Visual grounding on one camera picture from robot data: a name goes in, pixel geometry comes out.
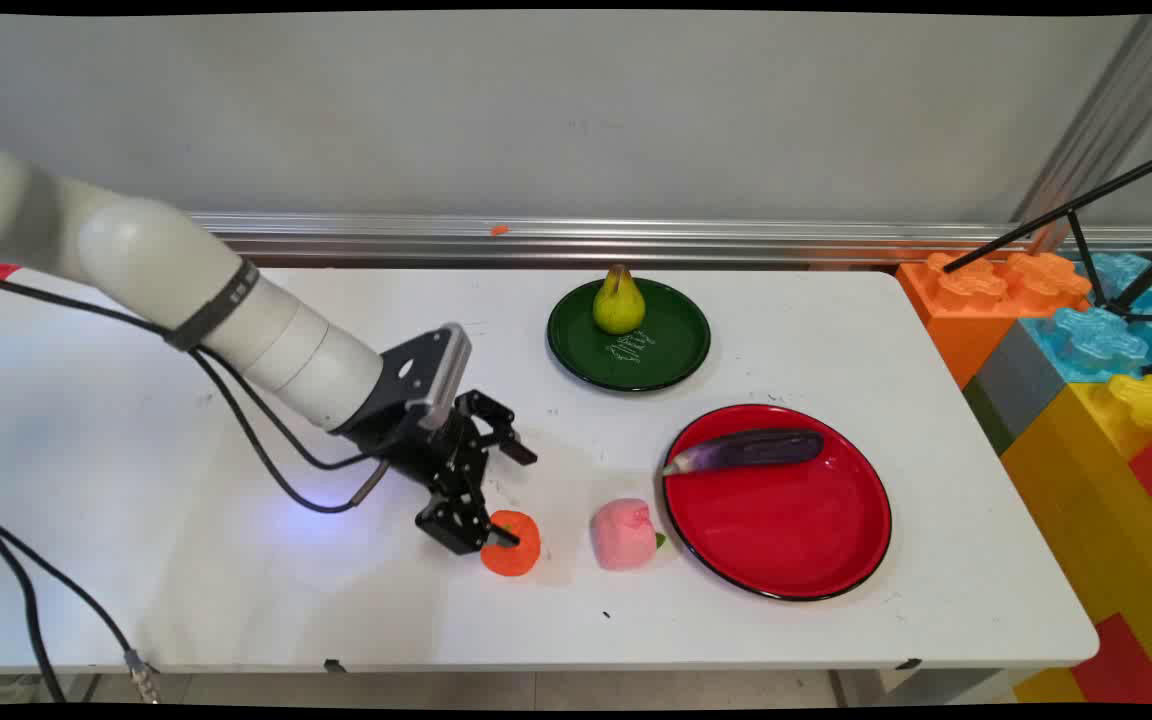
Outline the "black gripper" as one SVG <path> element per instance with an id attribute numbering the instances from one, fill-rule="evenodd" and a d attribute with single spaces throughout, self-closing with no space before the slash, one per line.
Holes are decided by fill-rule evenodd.
<path id="1" fill-rule="evenodd" d="M 384 475 L 397 469 L 429 488 L 429 503 L 414 523 L 444 548 L 467 555 L 488 546 L 518 547 L 518 536 L 490 520 L 482 491 L 488 448 L 498 447 L 520 467 L 538 461 L 513 429 L 515 414 L 477 389 L 456 397 L 438 429 L 422 425 L 431 418 L 424 410 L 424 406 L 406 409 L 399 404 L 370 414 L 361 409 L 335 429 L 365 457 L 378 460 L 353 501 L 366 500 Z"/>

